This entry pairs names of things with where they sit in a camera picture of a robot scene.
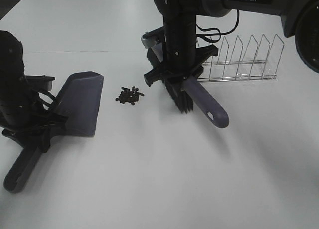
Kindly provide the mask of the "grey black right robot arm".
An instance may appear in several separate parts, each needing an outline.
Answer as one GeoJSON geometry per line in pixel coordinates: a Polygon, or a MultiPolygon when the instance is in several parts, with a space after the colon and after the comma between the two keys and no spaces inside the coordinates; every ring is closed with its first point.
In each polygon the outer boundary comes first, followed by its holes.
{"type": "Polygon", "coordinates": [[[223,33],[216,28],[196,33],[197,16],[224,17],[230,11],[276,15],[285,37],[294,37],[296,50],[314,72],[319,70],[319,0],[154,0],[163,27],[144,35],[163,47],[164,60],[144,75],[147,85],[158,80],[180,83],[211,56],[223,33]]]}

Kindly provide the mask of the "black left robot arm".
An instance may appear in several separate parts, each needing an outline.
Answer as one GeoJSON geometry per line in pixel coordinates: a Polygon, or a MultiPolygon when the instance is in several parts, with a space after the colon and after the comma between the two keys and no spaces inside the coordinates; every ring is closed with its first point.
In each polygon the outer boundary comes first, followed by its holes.
{"type": "Polygon", "coordinates": [[[27,146],[47,152],[53,128],[66,116],[54,112],[59,104],[48,88],[53,77],[25,75],[23,45],[8,31],[0,32],[0,126],[27,146]]]}

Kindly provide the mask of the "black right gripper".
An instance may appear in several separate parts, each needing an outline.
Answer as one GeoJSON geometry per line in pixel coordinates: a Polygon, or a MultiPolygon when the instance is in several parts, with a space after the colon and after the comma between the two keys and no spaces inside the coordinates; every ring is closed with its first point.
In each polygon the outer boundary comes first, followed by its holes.
{"type": "Polygon", "coordinates": [[[219,49],[214,45],[196,48],[196,15],[180,14],[176,18],[163,19],[167,59],[173,66],[159,64],[144,74],[148,87],[159,80],[179,78],[182,72],[193,75],[211,56],[217,56],[219,49]]]}

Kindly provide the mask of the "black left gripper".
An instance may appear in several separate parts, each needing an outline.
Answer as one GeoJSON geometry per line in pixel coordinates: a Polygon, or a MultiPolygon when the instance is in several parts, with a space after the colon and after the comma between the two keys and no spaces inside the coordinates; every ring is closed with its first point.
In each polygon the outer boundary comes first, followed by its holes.
{"type": "Polygon", "coordinates": [[[52,128],[63,128],[68,117],[54,112],[59,101],[50,91],[30,86],[26,76],[0,78],[2,135],[25,145],[25,135],[36,136],[40,152],[48,152],[52,128]]]}

